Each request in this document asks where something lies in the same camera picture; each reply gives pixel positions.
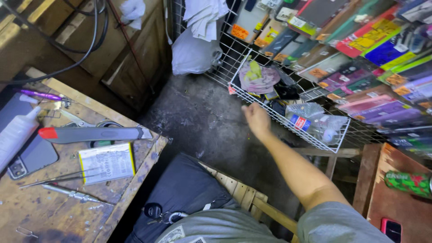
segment plastic water bottle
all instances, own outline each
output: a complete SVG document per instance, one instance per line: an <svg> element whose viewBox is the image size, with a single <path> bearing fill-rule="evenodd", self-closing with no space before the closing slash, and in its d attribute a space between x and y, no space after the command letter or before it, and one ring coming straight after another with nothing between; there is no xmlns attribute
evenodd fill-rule
<svg viewBox="0 0 432 243"><path fill-rule="evenodd" d="M27 115L17 115L0 133L0 172L9 164L39 123L36 121L41 108L36 106Z"/></svg>
<svg viewBox="0 0 432 243"><path fill-rule="evenodd" d="M288 112L286 118L290 120L296 127L297 130L303 130L325 145L335 145L340 140L340 133L331 128L325 128L319 126L319 123L311 119L306 119L293 112Z"/></svg>

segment person's arm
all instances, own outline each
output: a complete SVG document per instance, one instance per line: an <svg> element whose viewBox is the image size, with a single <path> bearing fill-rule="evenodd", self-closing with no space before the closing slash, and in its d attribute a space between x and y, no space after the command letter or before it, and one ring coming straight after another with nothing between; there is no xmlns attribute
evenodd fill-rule
<svg viewBox="0 0 432 243"><path fill-rule="evenodd" d="M269 150L289 188L306 211L327 201L350 205L324 173L272 133L270 117L263 108L253 103L241 109L252 133Z"/></svg>

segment pink cloth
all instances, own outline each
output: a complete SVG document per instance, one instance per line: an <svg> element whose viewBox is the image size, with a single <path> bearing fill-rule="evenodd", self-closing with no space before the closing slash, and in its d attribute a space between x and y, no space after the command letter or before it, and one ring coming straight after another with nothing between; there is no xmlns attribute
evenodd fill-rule
<svg viewBox="0 0 432 243"><path fill-rule="evenodd" d="M249 80L245 77L246 73L251 70L249 63L246 62L238 72L240 78L241 89L247 92L255 92L257 94L267 94L273 91L273 85L280 80L280 76L276 70L261 67L261 78Z"/></svg>

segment purple pen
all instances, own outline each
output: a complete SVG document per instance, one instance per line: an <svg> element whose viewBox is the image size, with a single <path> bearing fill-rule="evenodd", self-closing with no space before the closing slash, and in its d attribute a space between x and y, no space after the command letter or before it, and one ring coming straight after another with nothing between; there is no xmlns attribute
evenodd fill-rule
<svg viewBox="0 0 432 243"><path fill-rule="evenodd" d="M64 100L62 97L50 93L42 93L38 91L25 90L25 89L14 89L14 91L26 94L28 96L38 96L50 100L58 100L58 101Z"/></svg>

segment concrete floor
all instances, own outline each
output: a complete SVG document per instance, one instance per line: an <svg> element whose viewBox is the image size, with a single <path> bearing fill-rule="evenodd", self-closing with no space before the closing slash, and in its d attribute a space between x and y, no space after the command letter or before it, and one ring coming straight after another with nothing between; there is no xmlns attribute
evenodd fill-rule
<svg viewBox="0 0 432 243"><path fill-rule="evenodd" d="M204 75L171 76L159 97L137 121L172 143L162 152L160 173L178 153L185 152L266 194L268 202L294 218L299 201L289 190L271 155L251 133L241 112L244 102ZM298 147L305 142L275 121L272 130ZM266 220L278 237L289 238Z"/></svg>

